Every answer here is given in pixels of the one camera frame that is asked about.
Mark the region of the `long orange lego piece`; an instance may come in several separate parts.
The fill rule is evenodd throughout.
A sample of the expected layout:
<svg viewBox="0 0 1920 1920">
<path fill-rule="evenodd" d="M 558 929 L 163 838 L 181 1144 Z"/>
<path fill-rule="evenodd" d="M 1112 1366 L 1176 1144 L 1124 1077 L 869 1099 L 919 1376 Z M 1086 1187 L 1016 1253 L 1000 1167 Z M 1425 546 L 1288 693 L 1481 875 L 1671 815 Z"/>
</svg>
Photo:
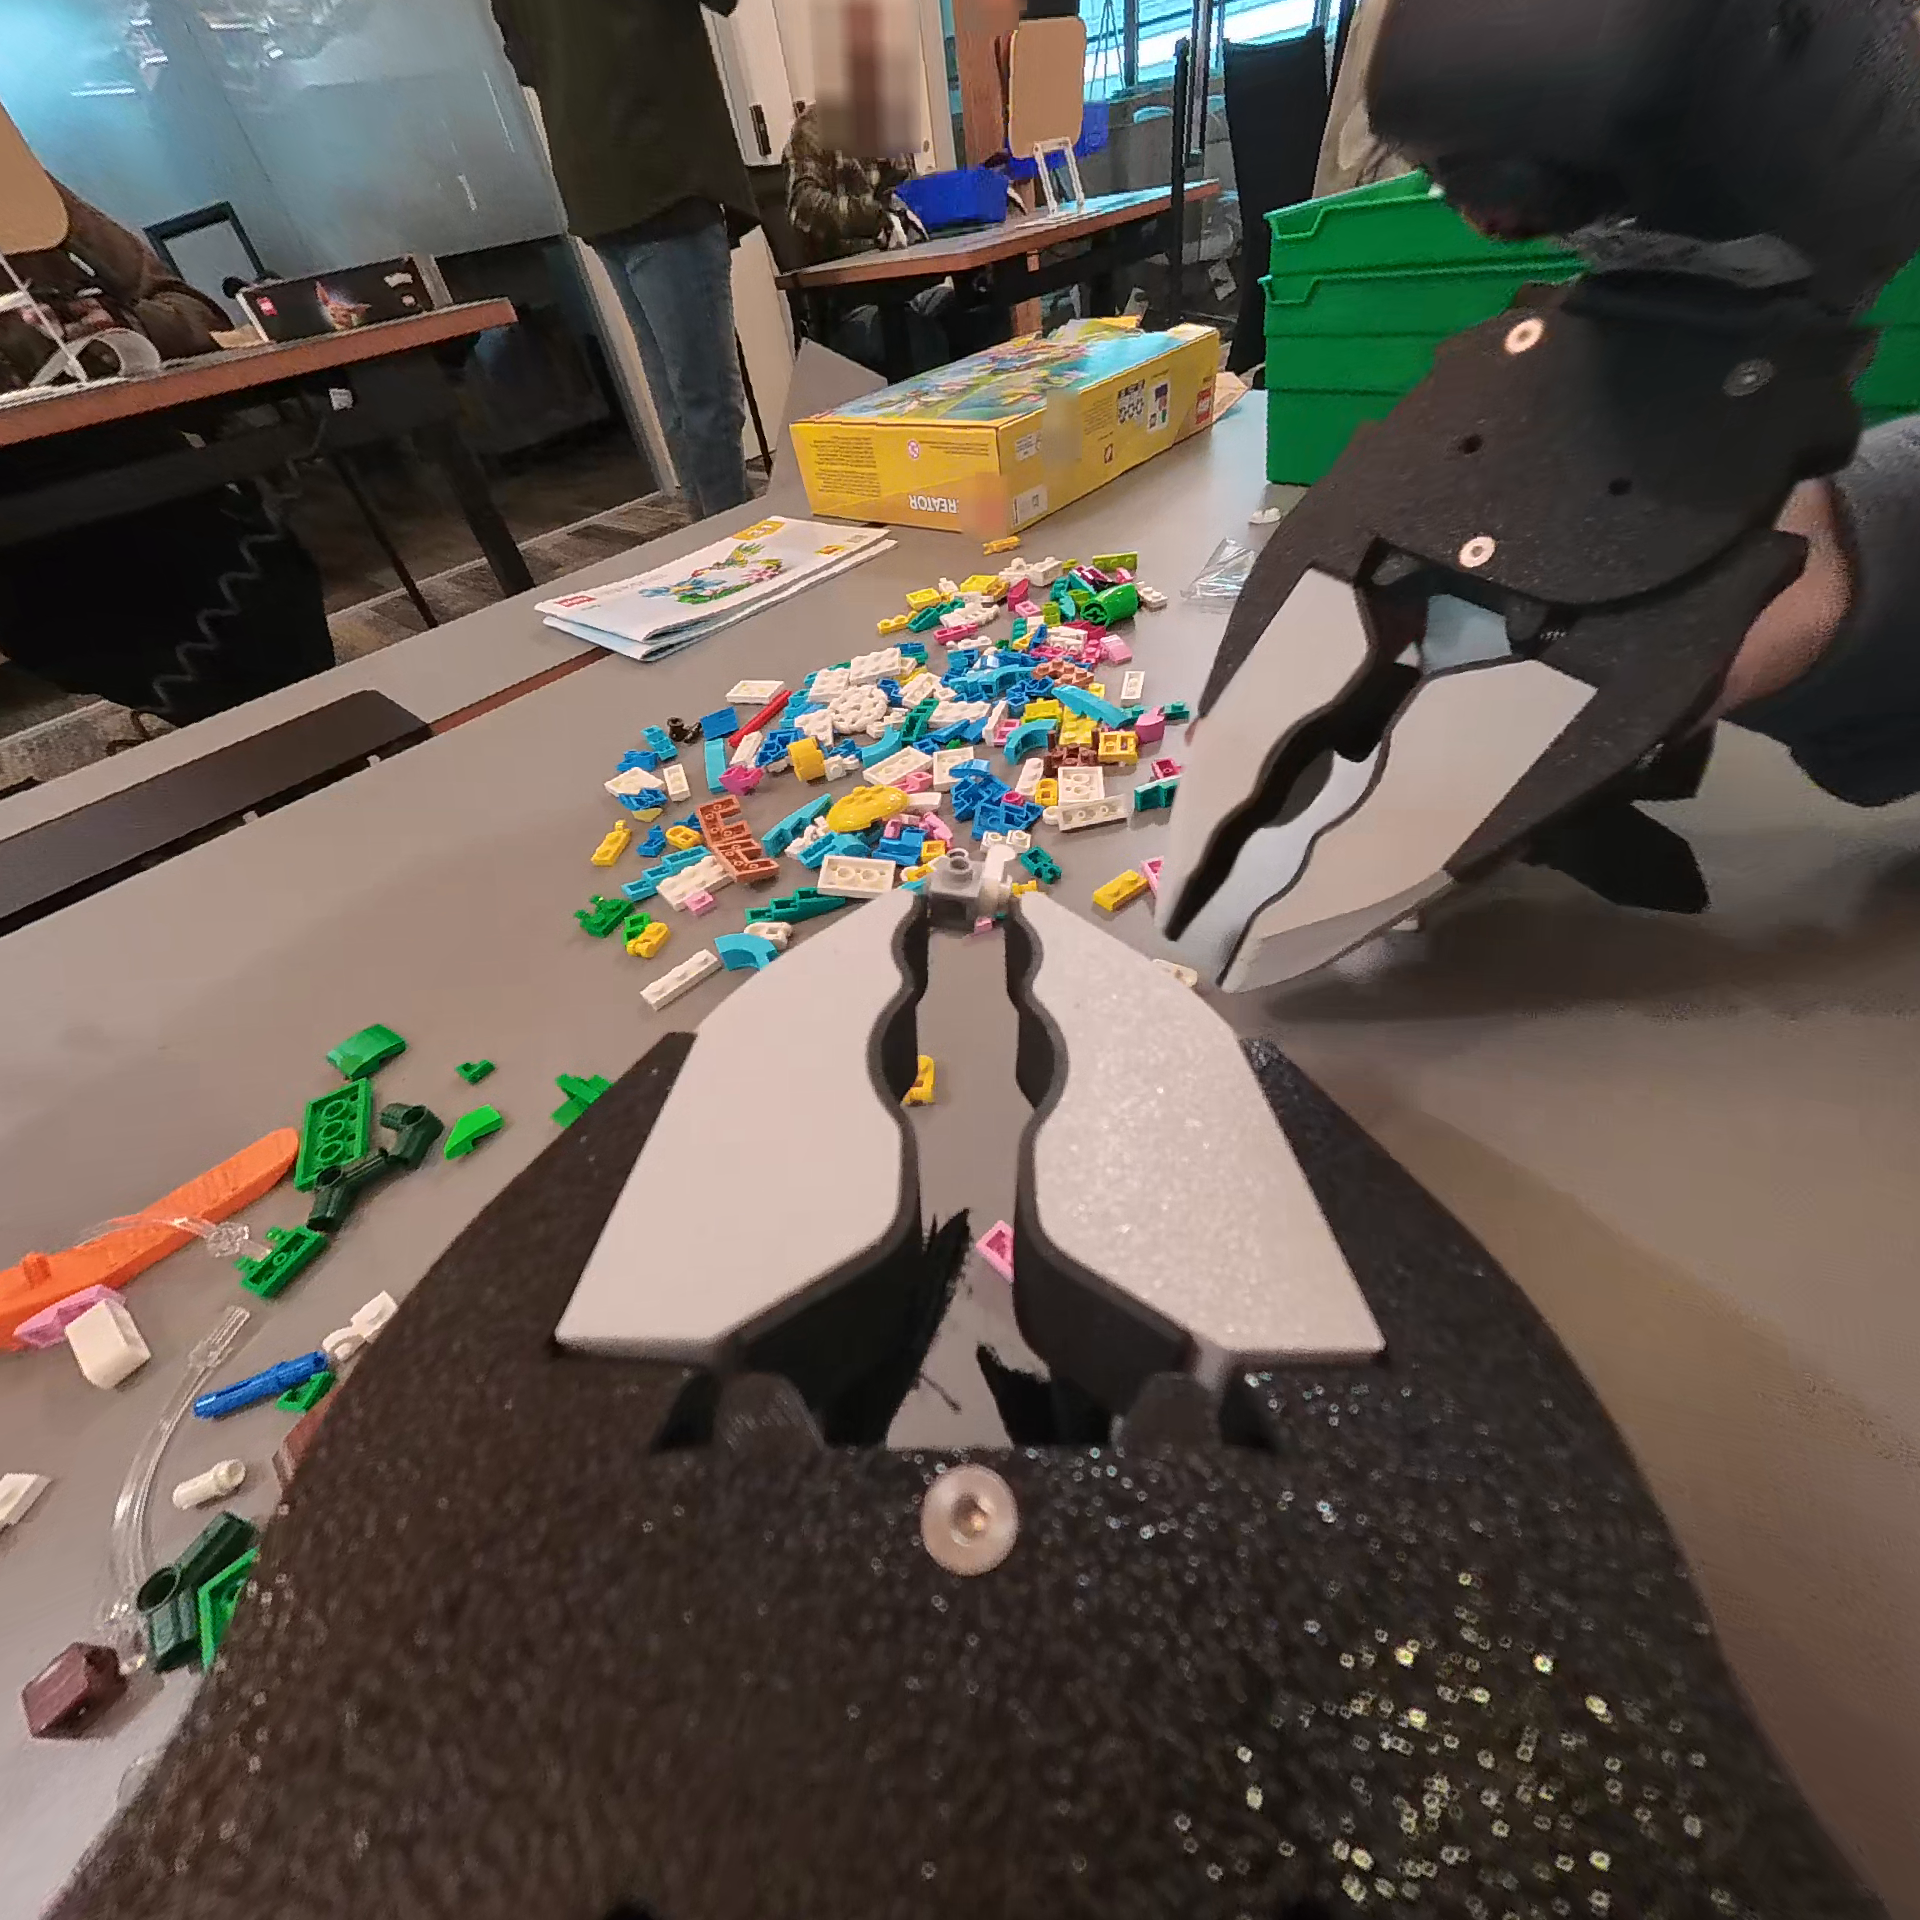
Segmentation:
<svg viewBox="0 0 1920 1920">
<path fill-rule="evenodd" d="M 194 1235 L 221 1231 L 235 1212 L 278 1187 L 295 1159 L 300 1131 L 278 1127 L 147 1208 L 116 1215 L 71 1248 L 26 1253 L 2 1268 L 2 1354 L 26 1354 L 31 1341 L 19 1328 L 35 1326 L 71 1296 L 122 1288 Z"/>
</svg>

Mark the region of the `tan board on clear stand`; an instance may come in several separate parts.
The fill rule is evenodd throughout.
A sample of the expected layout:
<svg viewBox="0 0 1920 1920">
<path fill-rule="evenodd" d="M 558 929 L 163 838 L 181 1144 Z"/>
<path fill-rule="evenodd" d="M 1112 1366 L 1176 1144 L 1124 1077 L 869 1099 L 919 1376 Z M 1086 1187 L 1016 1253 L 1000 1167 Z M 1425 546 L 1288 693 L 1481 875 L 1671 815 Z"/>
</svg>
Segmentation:
<svg viewBox="0 0 1920 1920">
<path fill-rule="evenodd" d="M 1074 143 L 1088 36 L 1079 11 L 1025 16 L 1007 53 L 1007 151 L 1037 166 L 1045 213 L 1086 207 Z"/>
</svg>

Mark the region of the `dark brown lego piece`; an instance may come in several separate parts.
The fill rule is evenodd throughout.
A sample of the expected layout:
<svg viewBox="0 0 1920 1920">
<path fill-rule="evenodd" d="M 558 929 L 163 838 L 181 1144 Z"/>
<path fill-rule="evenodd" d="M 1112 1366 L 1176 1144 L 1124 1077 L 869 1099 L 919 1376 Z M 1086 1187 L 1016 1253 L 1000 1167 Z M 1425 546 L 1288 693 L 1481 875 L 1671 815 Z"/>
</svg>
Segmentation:
<svg viewBox="0 0 1920 1920">
<path fill-rule="evenodd" d="M 71 1642 L 21 1687 L 27 1737 L 74 1737 L 125 1693 L 113 1645 Z"/>
</svg>

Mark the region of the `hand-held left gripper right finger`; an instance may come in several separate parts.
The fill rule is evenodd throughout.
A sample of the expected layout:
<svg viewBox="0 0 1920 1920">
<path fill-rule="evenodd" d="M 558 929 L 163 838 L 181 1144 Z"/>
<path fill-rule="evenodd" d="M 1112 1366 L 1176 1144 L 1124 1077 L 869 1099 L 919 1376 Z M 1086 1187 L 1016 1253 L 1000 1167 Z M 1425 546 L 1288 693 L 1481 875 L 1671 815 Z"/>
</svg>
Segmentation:
<svg viewBox="0 0 1920 1920">
<path fill-rule="evenodd" d="M 1203 996 L 1025 894 L 1010 911 L 1016 1318 L 1112 1423 L 1160 1376 L 1220 1400 L 1294 1365 L 1375 1365 L 1381 1326 Z"/>
</svg>

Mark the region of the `person's right hand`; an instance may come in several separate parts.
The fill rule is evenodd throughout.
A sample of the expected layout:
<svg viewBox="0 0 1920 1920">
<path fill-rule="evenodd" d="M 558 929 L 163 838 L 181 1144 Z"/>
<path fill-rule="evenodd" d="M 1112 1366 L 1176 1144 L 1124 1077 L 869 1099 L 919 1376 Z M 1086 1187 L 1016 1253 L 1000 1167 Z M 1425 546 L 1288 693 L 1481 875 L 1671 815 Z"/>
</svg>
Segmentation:
<svg viewBox="0 0 1920 1920">
<path fill-rule="evenodd" d="M 1800 682 L 1834 640 L 1848 613 L 1848 558 L 1834 525 L 1834 481 L 1795 487 L 1779 531 L 1802 541 L 1800 574 L 1746 626 L 1718 686 L 1711 719 L 1737 715 Z"/>
</svg>

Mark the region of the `pile of colourful lego pieces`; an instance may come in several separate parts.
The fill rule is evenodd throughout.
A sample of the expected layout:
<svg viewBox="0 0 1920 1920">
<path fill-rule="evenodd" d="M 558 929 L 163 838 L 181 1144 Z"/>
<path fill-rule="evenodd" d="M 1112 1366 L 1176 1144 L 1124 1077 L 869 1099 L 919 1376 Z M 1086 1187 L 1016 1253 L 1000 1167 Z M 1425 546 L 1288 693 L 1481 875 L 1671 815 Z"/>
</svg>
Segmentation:
<svg viewBox="0 0 1920 1920">
<path fill-rule="evenodd" d="M 646 725 L 621 753 L 606 779 L 621 821 L 593 868 L 639 868 L 595 890 L 579 928 L 659 962 L 676 923 L 738 890 L 738 929 L 693 941 L 640 986 L 652 1012 L 720 972 L 765 972 L 801 928 L 842 910 L 922 898 L 952 845 L 1025 850 L 1032 876 L 1010 910 L 1059 883 L 1053 845 L 1070 833 L 1174 808 L 1183 766 L 1165 737 L 1189 709 L 1149 703 L 1133 668 L 1133 618 L 1165 609 L 1139 558 L 1032 560 L 998 540 L 986 564 L 913 588 L 876 619 L 873 649 L 737 680 L 714 709 Z"/>
</svg>

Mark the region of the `lego instruction booklet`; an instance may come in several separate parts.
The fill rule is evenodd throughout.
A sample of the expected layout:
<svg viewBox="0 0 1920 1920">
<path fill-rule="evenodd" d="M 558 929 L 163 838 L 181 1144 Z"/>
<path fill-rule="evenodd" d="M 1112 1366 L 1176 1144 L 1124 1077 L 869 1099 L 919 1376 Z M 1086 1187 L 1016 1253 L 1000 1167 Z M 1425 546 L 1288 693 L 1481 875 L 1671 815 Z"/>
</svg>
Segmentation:
<svg viewBox="0 0 1920 1920">
<path fill-rule="evenodd" d="M 623 658 L 664 658 L 888 554 L 876 525 L 769 513 L 671 564 L 538 604 L 547 626 Z"/>
</svg>

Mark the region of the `clear plastic tube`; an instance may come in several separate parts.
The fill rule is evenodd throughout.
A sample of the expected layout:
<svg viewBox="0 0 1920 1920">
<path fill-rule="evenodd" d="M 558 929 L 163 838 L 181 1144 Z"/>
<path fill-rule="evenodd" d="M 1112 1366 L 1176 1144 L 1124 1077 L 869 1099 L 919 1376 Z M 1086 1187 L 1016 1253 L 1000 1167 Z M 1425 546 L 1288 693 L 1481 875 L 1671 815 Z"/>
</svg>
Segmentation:
<svg viewBox="0 0 1920 1920">
<path fill-rule="evenodd" d="M 189 1349 L 183 1375 L 170 1389 L 158 1421 L 141 1439 L 130 1454 L 130 1464 L 118 1478 L 109 1524 L 109 1562 L 107 1562 L 107 1598 L 100 1606 L 100 1628 L 107 1645 L 118 1655 L 118 1669 L 141 1672 L 147 1666 L 147 1637 L 138 1606 L 138 1589 L 152 1574 L 152 1496 L 163 1454 L 188 1421 L 189 1403 L 203 1392 L 208 1376 L 225 1365 L 225 1355 L 243 1341 L 251 1307 L 228 1307 Z"/>
</svg>

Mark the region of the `white lego brick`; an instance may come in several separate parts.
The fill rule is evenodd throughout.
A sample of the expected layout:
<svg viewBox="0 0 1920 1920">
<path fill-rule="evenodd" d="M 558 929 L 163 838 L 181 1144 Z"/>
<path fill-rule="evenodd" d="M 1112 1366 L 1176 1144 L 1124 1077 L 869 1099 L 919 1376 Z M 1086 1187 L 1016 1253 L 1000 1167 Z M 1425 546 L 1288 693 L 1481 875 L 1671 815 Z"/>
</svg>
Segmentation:
<svg viewBox="0 0 1920 1920">
<path fill-rule="evenodd" d="M 152 1347 L 116 1288 L 74 1313 L 62 1326 L 62 1341 L 82 1376 L 103 1392 L 125 1383 L 152 1365 Z"/>
</svg>

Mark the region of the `group of green lego pieces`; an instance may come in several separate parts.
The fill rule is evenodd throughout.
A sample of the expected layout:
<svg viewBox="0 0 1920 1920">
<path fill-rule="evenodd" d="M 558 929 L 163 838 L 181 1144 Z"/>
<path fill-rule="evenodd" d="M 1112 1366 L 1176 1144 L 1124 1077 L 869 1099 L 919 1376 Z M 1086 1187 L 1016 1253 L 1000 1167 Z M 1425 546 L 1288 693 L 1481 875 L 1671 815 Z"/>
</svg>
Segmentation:
<svg viewBox="0 0 1920 1920">
<path fill-rule="evenodd" d="M 342 1083 L 312 1094 L 295 1127 L 300 1159 L 291 1167 L 291 1187 L 306 1198 L 306 1212 L 295 1221 L 268 1226 L 246 1252 L 228 1253 L 238 1288 L 246 1292 L 243 1307 L 282 1300 L 394 1180 L 420 1174 L 432 1156 L 459 1161 L 505 1131 L 507 1116 L 493 1103 L 472 1103 L 445 1119 L 431 1103 L 384 1099 L 376 1092 L 376 1076 L 404 1050 L 400 1031 L 384 1020 L 374 1020 L 326 1050 L 326 1065 Z M 217 1382 L 221 1366 L 208 1376 L 203 1392 L 228 1383 Z M 330 1382 L 309 1382 L 309 1392 L 318 1389 L 309 1406 L 291 1406 L 291 1394 L 268 1406 L 300 1415 L 312 1413 L 338 1383 L 342 1369 L 330 1369 Z M 155 1672 L 203 1666 L 232 1618 L 238 1577 L 252 1563 L 258 1529 L 225 1504 L 228 1502 L 208 1508 L 212 1521 L 194 1547 L 181 1550 L 172 1562 L 158 1562 L 152 1550 L 152 1574 L 138 1589 L 138 1606 L 147 1637 L 147 1669 Z"/>
</svg>

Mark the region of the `person's right forearm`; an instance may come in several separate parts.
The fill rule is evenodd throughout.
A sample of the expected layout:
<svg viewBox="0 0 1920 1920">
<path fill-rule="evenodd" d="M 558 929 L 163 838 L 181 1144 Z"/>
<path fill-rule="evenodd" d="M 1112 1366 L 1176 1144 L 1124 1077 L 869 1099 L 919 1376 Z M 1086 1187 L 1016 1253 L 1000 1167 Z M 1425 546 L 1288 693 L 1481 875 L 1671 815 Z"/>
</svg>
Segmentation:
<svg viewBox="0 0 1920 1920">
<path fill-rule="evenodd" d="M 1887 808 L 1917 796 L 1917 417 L 1869 427 L 1826 503 L 1834 613 L 1802 613 L 1826 640 L 1734 719 L 1834 800 Z"/>
</svg>

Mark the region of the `stack of green crates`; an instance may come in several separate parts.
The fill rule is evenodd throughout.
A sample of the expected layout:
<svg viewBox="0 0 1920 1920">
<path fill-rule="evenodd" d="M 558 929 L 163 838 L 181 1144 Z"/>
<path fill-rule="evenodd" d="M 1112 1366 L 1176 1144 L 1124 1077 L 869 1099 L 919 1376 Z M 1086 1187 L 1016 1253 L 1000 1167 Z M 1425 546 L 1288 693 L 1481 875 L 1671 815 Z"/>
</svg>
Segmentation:
<svg viewBox="0 0 1920 1920">
<path fill-rule="evenodd" d="M 1843 467 L 1863 423 L 1917 412 L 1917 262 L 1827 225 L 1708 241 L 1599 220 L 1542 241 L 1468 225 L 1422 171 L 1268 214 L 1268 478 L 1309 487 L 1397 412 L 1360 477 L 1564 481 L 1647 525 L 1700 489 L 1761 525 L 1795 477 Z"/>
</svg>

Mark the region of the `wooden work table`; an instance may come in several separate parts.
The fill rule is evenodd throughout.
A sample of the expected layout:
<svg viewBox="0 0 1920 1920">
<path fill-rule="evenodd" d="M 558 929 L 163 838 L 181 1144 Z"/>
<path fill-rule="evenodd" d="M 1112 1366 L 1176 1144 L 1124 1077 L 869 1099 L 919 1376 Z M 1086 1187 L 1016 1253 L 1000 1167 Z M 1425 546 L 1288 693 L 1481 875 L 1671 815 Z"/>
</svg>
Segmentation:
<svg viewBox="0 0 1920 1920">
<path fill-rule="evenodd" d="M 1064 292 L 1088 292 L 1088 315 L 1120 315 L 1120 278 L 1152 257 L 1176 249 L 1176 220 L 1213 203 L 1220 180 L 1088 196 L 1059 213 L 1025 213 L 998 225 L 949 234 L 891 254 L 849 254 L 842 262 L 777 270 L 802 324 L 827 324 L 845 305 L 900 305 L 915 292 L 953 278 L 979 278 L 1000 315 Z"/>
</svg>

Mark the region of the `grey white lego assembly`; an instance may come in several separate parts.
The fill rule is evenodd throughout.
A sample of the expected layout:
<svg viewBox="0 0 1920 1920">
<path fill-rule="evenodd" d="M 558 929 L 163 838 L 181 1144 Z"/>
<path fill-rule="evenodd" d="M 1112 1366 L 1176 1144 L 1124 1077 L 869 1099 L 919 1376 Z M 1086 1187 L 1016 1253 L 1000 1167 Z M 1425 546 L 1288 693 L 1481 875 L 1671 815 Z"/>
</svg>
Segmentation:
<svg viewBox="0 0 1920 1920">
<path fill-rule="evenodd" d="M 927 923 L 935 929 L 977 934 L 979 923 L 1000 921 L 1016 898 L 1016 883 L 1032 876 L 1020 851 L 1007 843 L 991 843 L 979 851 L 960 845 L 939 851 L 922 876 Z"/>
</svg>

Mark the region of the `yellow lego box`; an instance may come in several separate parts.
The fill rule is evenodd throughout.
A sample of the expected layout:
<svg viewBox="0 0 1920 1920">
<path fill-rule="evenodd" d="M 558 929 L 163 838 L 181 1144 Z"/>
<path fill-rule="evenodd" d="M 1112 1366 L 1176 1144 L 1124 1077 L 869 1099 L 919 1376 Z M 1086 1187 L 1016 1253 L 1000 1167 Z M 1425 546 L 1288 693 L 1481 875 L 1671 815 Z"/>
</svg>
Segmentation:
<svg viewBox="0 0 1920 1920">
<path fill-rule="evenodd" d="M 1216 419 L 1213 324 L 1074 322 L 794 423 L 814 513 L 984 540 L 1102 489 Z"/>
</svg>

